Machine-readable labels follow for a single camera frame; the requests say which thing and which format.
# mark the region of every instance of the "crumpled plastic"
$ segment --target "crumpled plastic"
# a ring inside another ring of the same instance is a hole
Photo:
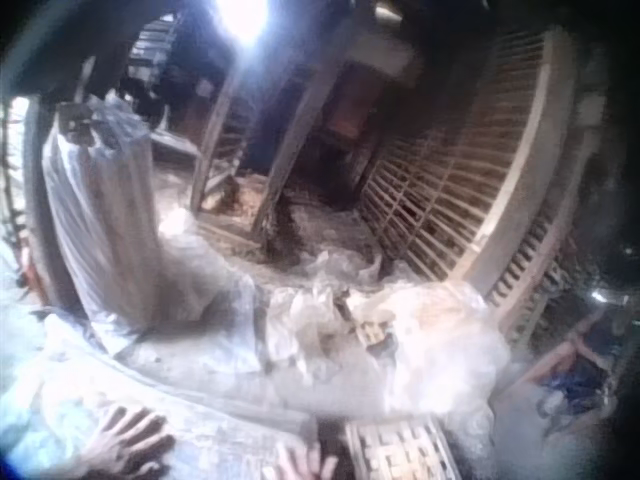
[[[393,326],[389,411],[436,414],[472,461],[485,459],[493,427],[488,399],[510,351],[482,297],[463,282],[402,282],[347,305],[356,322]]]
[[[326,246],[315,258],[303,253],[296,269],[314,282],[334,288],[368,287],[377,283],[381,262],[379,253],[369,264],[358,252]]]
[[[346,328],[329,287],[276,289],[266,319],[269,359],[293,359],[306,381],[326,381],[339,367],[324,354],[323,340],[345,333]]]

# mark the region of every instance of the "white plastic bag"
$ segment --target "white plastic bag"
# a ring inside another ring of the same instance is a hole
[[[317,257],[303,253],[297,267],[318,284],[333,287],[374,285],[380,273],[382,256],[376,255],[372,264],[358,252],[338,247],[325,247]]]
[[[346,324],[333,304],[330,288],[277,289],[269,304],[266,327],[269,359],[294,359],[307,381],[326,381],[338,366],[323,352],[323,339],[343,333]]]
[[[115,96],[61,104],[44,148],[60,249],[112,354],[154,322],[161,253],[145,124]]]

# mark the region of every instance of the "person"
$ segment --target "person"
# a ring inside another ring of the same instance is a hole
[[[158,479],[165,473],[159,458],[173,445],[172,436],[163,431],[164,423],[164,417],[148,409],[118,405],[105,417],[78,456],[34,477],[41,480]],[[278,465],[265,471],[270,480],[331,480],[338,463],[334,456],[321,461],[318,443],[310,449],[295,450],[279,445],[278,458]]]

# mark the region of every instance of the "wooden frame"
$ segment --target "wooden frame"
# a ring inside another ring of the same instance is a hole
[[[473,243],[451,272],[489,293],[539,210],[558,162],[576,83],[576,51],[567,33],[545,33],[543,63],[520,146]]]

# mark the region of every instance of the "wooden crate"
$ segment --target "wooden crate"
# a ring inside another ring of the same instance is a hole
[[[454,480],[460,473],[431,415],[346,427],[358,480]]]

